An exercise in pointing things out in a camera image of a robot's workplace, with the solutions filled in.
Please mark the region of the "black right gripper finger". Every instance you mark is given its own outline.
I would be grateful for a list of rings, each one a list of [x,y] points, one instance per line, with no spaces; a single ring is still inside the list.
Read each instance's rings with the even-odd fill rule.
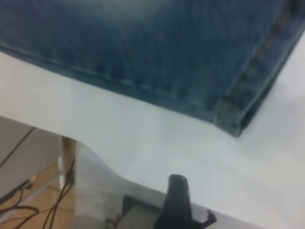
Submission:
[[[155,229],[205,229],[217,222],[210,210],[207,220],[197,222],[192,217],[192,209],[187,179],[181,175],[170,175],[163,208],[155,222]]]

